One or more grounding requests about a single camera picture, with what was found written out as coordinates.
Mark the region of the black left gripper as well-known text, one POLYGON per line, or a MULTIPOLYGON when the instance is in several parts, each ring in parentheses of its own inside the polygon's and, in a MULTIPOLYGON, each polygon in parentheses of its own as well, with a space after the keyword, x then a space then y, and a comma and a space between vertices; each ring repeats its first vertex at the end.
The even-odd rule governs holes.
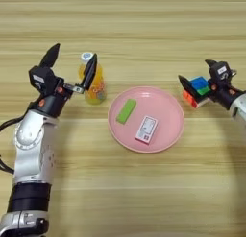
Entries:
MULTIPOLYGON (((40 66, 52 67, 59 55, 60 44, 53 45, 43 56, 40 66)), ((54 92, 46 97, 42 97, 34 105, 34 109, 47 116, 60 116, 65 103, 71 98, 74 92, 83 94, 84 90, 89 90, 96 74, 97 55, 92 53, 82 53, 82 60, 86 64, 82 86, 65 83, 57 86, 54 92)))

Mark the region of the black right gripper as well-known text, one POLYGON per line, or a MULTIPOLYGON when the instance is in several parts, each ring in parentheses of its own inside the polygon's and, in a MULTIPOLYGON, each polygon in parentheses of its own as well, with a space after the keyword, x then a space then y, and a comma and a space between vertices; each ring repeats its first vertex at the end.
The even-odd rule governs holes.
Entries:
MULTIPOLYGON (((213 59, 205 59, 205 63, 209 66, 209 68, 212 68, 218 62, 213 59)), ((196 96, 196 90, 187 78, 179 75, 179 81, 185 91, 187 91, 192 97, 196 96)), ((244 91, 236 89, 232 86, 219 86, 214 83, 210 86, 209 98, 215 103, 220 104, 226 110, 229 110, 233 101, 243 94, 244 91)))

